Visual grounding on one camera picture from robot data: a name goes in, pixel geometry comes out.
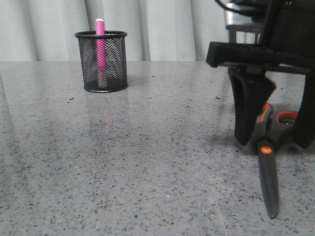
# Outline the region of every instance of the speckled gray table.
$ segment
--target speckled gray table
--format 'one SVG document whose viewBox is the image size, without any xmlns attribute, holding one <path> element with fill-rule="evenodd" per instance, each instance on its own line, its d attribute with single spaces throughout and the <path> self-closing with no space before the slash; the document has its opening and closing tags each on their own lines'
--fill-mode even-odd
<svg viewBox="0 0 315 236">
<path fill-rule="evenodd" d="M 129 87 L 100 94 L 80 66 L 0 63 L 1 236 L 315 235 L 315 145 L 278 152 L 269 219 L 226 68 L 129 62 Z M 303 77 L 272 77 L 275 109 L 298 109 Z"/>
</svg>

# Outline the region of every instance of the black plastic bracket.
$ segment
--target black plastic bracket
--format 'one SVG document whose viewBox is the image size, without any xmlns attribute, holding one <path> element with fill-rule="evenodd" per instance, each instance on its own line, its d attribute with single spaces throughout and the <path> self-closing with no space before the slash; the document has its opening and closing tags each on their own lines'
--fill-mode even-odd
<svg viewBox="0 0 315 236">
<path fill-rule="evenodd" d="M 257 116 L 276 89 L 274 82 L 261 74 L 247 74 L 245 69 L 229 67 L 234 106 L 235 106 L 235 137 L 246 145 L 254 130 Z"/>
<path fill-rule="evenodd" d="M 292 129 L 292 141 L 307 148 L 315 139 L 315 73 L 305 76 L 299 114 Z"/>
</svg>

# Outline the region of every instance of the black scissor handle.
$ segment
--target black scissor handle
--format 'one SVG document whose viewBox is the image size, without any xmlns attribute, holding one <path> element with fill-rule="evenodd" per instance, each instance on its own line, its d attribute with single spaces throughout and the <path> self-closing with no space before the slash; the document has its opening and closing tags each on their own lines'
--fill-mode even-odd
<svg viewBox="0 0 315 236">
<path fill-rule="evenodd" d="M 278 149 L 291 136 L 297 115 L 298 113 L 294 111 L 282 111 L 272 120 L 268 140 L 275 149 Z"/>
<path fill-rule="evenodd" d="M 269 103 L 266 103 L 260 113 L 257 116 L 255 129 L 252 133 L 252 141 L 256 144 L 258 141 L 264 140 L 268 135 L 268 126 L 270 123 L 271 115 L 274 111 L 274 108 Z"/>
</svg>

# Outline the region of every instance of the scissors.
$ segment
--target scissors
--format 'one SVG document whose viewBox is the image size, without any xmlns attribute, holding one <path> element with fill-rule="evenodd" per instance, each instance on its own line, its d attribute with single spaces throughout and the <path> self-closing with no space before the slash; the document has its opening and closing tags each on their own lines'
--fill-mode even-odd
<svg viewBox="0 0 315 236">
<path fill-rule="evenodd" d="M 262 195 L 268 216 L 274 218 L 279 211 L 279 190 L 275 150 L 290 140 L 298 113 L 282 111 L 274 117 L 273 106 L 266 103 L 257 117 L 252 140 L 258 149 L 259 175 Z"/>
</svg>

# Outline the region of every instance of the orange pivot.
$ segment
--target orange pivot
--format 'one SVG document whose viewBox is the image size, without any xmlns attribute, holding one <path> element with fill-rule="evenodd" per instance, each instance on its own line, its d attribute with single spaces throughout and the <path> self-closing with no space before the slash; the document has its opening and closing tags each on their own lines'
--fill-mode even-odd
<svg viewBox="0 0 315 236">
<path fill-rule="evenodd" d="M 265 155 L 270 155 L 272 153 L 272 148 L 271 147 L 261 147 L 260 149 L 261 153 Z"/>
</svg>

